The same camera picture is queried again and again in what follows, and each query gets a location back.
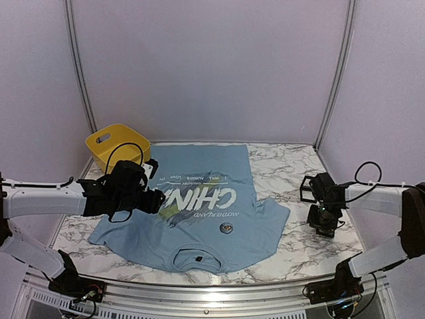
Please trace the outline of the light blue printed t-shirt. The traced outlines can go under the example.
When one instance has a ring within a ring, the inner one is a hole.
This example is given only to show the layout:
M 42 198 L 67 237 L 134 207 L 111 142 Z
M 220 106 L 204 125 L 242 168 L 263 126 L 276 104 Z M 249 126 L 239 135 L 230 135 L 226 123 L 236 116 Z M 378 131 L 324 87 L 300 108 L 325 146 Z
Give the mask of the light blue printed t-shirt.
M 167 272 L 234 272 L 276 253 L 290 210 L 257 198 L 245 145 L 153 146 L 151 155 L 159 167 L 150 186 L 166 196 L 159 212 L 103 218 L 91 244 Z

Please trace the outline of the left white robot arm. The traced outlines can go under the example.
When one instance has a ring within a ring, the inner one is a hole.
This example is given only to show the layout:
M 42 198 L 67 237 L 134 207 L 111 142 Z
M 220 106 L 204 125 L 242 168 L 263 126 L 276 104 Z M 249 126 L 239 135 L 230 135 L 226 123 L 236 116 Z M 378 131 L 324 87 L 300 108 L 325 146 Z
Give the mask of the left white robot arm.
M 48 248 L 25 234 L 12 223 L 27 215 L 105 215 L 115 221 L 117 212 L 133 211 L 156 214 L 165 195 L 148 187 L 143 171 L 126 176 L 106 174 L 98 179 L 79 179 L 64 184 L 39 185 L 6 179 L 1 182 L 1 252 L 45 273 L 53 286 L 71 296 L 84 290 L 84 281 L 71 258 L 62 251 Z

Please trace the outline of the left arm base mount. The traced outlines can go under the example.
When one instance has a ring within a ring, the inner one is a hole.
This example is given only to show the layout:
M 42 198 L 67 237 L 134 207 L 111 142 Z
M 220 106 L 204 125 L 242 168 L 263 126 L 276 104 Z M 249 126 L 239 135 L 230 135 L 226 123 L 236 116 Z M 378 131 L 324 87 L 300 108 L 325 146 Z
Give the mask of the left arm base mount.
M 83 297 L 87 296 L 87 300 L 98 303 L 103 300 L 106 283 L 100 280 L 80 278 L 77 282 L 71 282 L 70 284 L 59 284 L 55 281 L 50 282 L 48 289 L 65 296 L 73 297 L 73 299 L 79 301 L 84 301 Z

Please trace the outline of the portrait brooch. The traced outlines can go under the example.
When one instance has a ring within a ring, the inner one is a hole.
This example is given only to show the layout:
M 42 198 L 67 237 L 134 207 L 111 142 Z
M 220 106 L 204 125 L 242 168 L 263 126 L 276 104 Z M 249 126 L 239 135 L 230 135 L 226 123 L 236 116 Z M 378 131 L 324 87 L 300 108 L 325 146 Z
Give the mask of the portrait brooch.
M 220 231 L 224 234 L 229 234 L 233 231 L 233 225 L 231 223 L 222 223 L 220 225 Z

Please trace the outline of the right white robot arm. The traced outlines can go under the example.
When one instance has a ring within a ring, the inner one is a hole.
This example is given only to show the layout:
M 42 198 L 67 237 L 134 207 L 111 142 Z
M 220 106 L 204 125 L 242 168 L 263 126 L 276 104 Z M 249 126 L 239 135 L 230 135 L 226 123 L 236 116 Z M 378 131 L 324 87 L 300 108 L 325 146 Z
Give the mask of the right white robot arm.
M 392 269 L 405 260 L 424 255 L 424 184 L 413 187 L 381 185 L 326 185 L 311 181 L 315 199 L 307 223 L 318 235 L 333 237 L 343 209 L 363 209 L 401 218 L 397 235 L 383 244 L 340 262 L 332 280 L 318 282 L 336 298 L 344 297 L 361 277 Z

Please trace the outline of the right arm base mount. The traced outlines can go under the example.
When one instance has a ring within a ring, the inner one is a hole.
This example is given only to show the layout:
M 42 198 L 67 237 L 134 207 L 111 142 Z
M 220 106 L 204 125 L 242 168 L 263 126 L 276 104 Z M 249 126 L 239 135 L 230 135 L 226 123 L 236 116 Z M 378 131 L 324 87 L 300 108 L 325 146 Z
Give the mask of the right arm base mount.
M 339 282 L 333 279 L 311 282 L 305 286 L 304 293 L 311 304 L 319 304 L 352 297 L 363 292 L 364 288 L 359 279 L 351 282 Z

